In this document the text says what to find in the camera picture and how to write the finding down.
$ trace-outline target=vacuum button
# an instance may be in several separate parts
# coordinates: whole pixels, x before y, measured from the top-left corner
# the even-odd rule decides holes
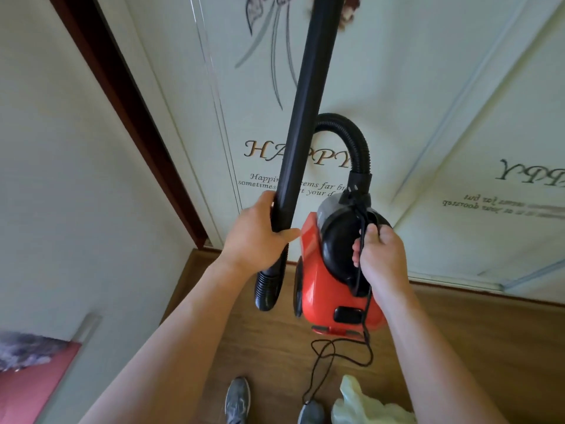
[[[350,306],[338,306],[333,312],[333,320],[336,323],[361,324],[363,310]]]

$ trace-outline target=foot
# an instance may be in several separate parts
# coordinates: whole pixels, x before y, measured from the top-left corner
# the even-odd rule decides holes
[[[251,404],[251,391],[244,377],[232,381],[225,397],[225,417],[228,424],[245,424]]]
[[[310,400],[309,403],[302,406],[298,416],[298,424],[323,424],[324,417],[325,413],[322,405],[315,400]]]

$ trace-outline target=wooden door frame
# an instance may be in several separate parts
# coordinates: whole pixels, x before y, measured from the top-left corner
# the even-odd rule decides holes
[[[208,235],[96,0],[50,0],[199,249]]]

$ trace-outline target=black vacuum wand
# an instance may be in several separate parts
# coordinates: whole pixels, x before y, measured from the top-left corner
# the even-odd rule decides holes
[[[271,213],[273,232],[289,229],[292,224],[343,2],[344,0],[314,0]],[[270,311],[279,298],[287,256],[288,246],[273,266],[257,274],[255,304],[261,311]]]

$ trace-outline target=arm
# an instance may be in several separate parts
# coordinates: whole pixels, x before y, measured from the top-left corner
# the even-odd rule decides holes
[[[225,324],[245,282],[266,269],[299,229],[271,230],[275,193],[244,211],[224,250],[177,309],[124,367],[80,424],[190,422]]]
[[[388,226],[374,224],[353,261],[371,283],[389,323],[402,373],[420,424],[507,424],[421,307],[409,282],[404,244]]]

